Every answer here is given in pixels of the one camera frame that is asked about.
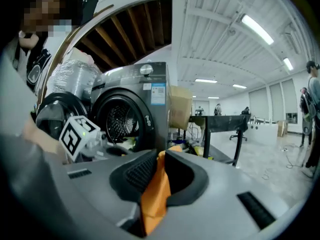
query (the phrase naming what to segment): washing machine drum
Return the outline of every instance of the washing machine drum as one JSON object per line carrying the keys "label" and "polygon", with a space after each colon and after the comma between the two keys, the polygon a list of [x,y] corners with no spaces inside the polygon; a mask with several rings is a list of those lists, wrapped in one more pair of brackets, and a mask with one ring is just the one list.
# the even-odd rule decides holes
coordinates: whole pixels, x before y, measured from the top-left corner
{"label": "washing machine drum", "polygon": [[145,103],[133,92],[109,90],[95,102],[91,119],[108,141],[138,152],[155,148],[155,127]]}
{"label": "washing machine drum", "polygon": [[49,136],[59,140],[65,123],[73,116],[87,116],[81,100],[70,92],[54,92],[41,103],[35,124]]}

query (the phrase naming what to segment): label sticker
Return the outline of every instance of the label sticker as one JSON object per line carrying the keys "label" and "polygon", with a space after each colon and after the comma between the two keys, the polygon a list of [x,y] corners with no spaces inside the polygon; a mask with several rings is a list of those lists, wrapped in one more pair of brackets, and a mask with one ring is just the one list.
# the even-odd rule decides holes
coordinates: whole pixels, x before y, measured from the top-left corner
{"label": "label sticker", "polygon": [[151,105],[166,104],[166,83],[153,83],[151,87]]}
{"label": "label sticker", "polygon": [[151,90],[151,83],[149,82],[149,83],[144,83],[143,84],[143,90],[145,91],[145,90]]}

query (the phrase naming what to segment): white ceiling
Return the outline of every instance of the white ceiling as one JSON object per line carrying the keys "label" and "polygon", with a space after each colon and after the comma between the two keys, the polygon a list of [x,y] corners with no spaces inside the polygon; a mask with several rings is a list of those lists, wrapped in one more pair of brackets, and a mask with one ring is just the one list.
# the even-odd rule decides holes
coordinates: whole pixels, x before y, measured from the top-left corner
{"label": "white ceiling", "polygon": [[[263,86],[304,70],[306,61],[315,56],[312,35],[288,0],[185,1],[185,7],[179,8],[184,22],[172,21],[177,42],[172,41],[171,54],[177,62],[178,84],[197,97],[226,98],[244,91],[233,84],[247,90]],[[274,43],[268,45],[244,25],[243,14],[260,24]],[[285,32],[294,38],[290,40]],[[284,65],[285,57],[294,70]],[[195,82],[196,78],[217,83]]]}

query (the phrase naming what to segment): orange cloth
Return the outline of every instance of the orange cloth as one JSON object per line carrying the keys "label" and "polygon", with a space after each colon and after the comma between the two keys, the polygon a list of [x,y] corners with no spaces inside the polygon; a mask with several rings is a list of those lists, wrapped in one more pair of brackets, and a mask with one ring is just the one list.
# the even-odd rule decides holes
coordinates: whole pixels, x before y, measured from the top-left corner
{"label": "orange cloth", "polygon": [[[170,150],[182,152],[180,146],[173,146]],[[165,171],[165,154],[165,151],[159,153],[156,172],[141,196],[141,212],[147,235],[166,215],[167,198],[171,196],[169,179]]]}

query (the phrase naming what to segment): black table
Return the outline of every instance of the black table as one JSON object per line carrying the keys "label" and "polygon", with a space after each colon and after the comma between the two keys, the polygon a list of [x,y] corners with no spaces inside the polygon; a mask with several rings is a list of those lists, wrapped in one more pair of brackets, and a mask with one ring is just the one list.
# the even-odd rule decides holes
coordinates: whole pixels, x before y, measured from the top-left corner
{"label": "black table", "polygon": [[[248,121],[250,119],[250,114],[242,115],[213,115],[213,116],[190,116],[189,122],[195,123],[198,126],[205,126],[204,129],[204,147],[203,147],[203,158],[208,159],[209,154],[214,154],[214,160],[225,163],[232,164],[236,166],[242,145],[243,133],[248,128]],[[221,132],[231,132],[237,131],[237,143],[234,158],[231,159],[223,152],[210,145],[211,133],[221,133]]]}

